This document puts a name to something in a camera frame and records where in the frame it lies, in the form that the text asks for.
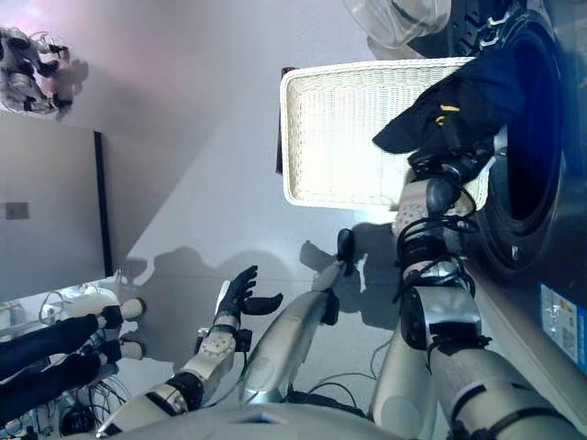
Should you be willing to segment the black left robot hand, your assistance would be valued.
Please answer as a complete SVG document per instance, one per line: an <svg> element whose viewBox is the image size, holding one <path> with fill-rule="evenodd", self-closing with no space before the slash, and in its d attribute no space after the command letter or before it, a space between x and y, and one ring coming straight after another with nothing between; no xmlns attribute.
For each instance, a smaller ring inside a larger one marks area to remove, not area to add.
<svg viewBox="0 0 587 440"><path fill-rule="evenodd" d="M240 327L241 315L263 316L276 312L282 304L281 292L270 297L255 297L258 266L244 269L228 283L227 291L221 299L214 320L214 325Z"/></svg>

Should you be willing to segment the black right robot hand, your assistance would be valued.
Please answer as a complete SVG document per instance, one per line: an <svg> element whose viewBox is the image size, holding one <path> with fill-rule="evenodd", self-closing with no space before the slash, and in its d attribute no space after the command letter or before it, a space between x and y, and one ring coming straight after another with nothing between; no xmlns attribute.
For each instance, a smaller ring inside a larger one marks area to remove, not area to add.
<svg viewBox="0 0 587 440"><path fill-rule="evenodd" d="M467 144L456 138L442 149L421 148L408 158L408 163L419 179L449 176L465 183L474 180L494 154L493 136Z"/></svg>

